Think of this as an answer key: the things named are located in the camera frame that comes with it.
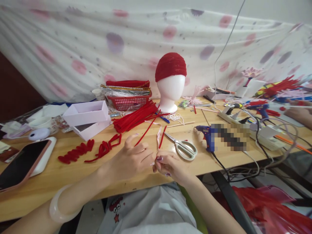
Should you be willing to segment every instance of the mannequin head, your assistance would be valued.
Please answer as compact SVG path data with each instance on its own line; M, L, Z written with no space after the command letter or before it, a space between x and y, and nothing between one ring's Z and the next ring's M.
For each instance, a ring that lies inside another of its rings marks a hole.
M155 80L160 92L159 109L163 113L174 113L177 110L175 101L183 92L186 64L178 53L165 54L156 68Z

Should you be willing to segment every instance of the white backdrop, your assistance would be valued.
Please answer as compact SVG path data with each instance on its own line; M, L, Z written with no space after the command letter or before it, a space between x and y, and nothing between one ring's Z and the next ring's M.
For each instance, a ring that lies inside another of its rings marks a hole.
M89 101L95 84L132 79L149 79L159 97L155 69L168 52L184 57L183 95L192 95L195 85L214 85L214 63L236 19L204 11L208 6L146 10L113 1L47 2L0 1L0 50L48 101ZM302 78L312 73L311 47L307 24L240 16L215 65L217 85L236 90L247 67L264 68L257 79L268 82Z

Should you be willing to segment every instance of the white bracelet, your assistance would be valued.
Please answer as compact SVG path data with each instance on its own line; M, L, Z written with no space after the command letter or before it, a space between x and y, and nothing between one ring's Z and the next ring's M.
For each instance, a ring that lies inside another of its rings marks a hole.
M74 214L71 214L71 215L63 215L61 214L61 212L59 211L58 209L58 199L59 199L59 196L61 195L61 193L67 189L68 187L70 187L71 185L66 185L64 186L63 188L61 188L55 195L54 197L52 198L51 200L51 203L50 203L50 217L52 218L52 220L54 222L57 222L57 223L66 223L70 220L72 220L74 217L77 216L77 214L79 214L80 210L79 209L76 213Z

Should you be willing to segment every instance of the red basket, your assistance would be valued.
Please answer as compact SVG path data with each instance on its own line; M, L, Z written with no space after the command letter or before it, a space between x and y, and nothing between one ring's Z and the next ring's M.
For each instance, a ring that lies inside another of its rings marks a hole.
M142 107L145 105L149 98L152 96L152 91L150 90L149 95L136 96L136 97L110 97L107 96L109 100L113 102L113 106L118 111L126 111L130 107L140 105Z

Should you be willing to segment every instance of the pink phone case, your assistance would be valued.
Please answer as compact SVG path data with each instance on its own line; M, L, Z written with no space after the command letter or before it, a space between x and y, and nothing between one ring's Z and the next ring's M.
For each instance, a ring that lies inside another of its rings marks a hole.
M48 140L48 143L45 145L45 147L43 148L43 150L41 151L39 157L37 158L37 160L35 161L35 163L33 164L33 166L30 168L29 172L27 173L27 175L25 176L25 178L17 185L14 185L12 187L9 187L9 188L6 188L6 189L3 189L3 190L0 190L0 193L3 193L3 192L7 192L7 191L10 191L12 189L15 189L15 188L18 188L20 187L21 185L23 185L24 183L26 183L26 181L29 179L29 177L31 176L32 172L34 171L34 169L36 168L36 166L38 165L38 163L40 162L43 154L45 153L45 151L47 150L47 148L49 147L49 145L51 144L51 140Z

